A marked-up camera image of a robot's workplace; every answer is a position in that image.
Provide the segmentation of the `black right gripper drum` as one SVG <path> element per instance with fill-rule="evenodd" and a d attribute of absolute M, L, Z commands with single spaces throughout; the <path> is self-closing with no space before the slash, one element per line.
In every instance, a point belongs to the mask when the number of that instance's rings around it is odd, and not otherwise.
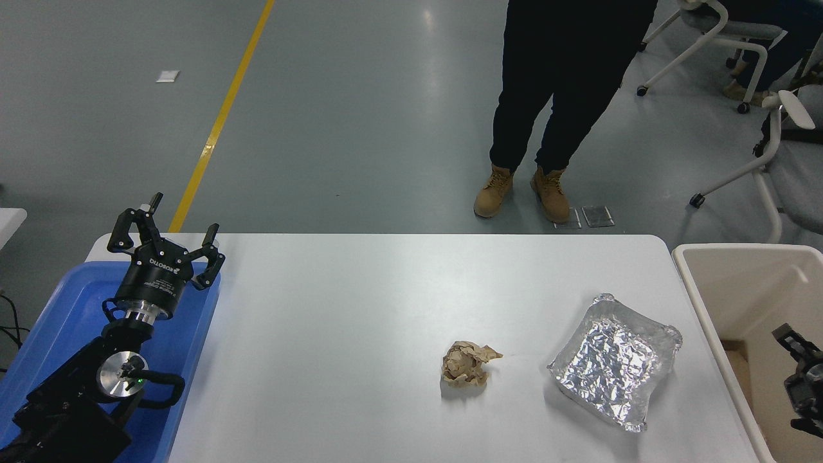
<path fill-rule="evenodd" d="M 808 376 L 810 369 L 799 361 L 795 372 L 784 380 L 784 389 L 791 408 L 805 419 L 821 419 L 821 377 Z"/>

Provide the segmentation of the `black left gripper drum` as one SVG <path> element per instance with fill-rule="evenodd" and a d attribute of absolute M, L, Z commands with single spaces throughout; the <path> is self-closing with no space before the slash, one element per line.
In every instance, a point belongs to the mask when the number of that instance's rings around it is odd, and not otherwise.
<path fill-rule="evenodd" d="M 162 239 L 155 246 L 148 242 L 136 248 L 132 262 L 116 293 L 116 302 L 144 301 L 171 318 L 187 282 L 193 278 L 190 262 L 183 262 L 188 250 Z"/>

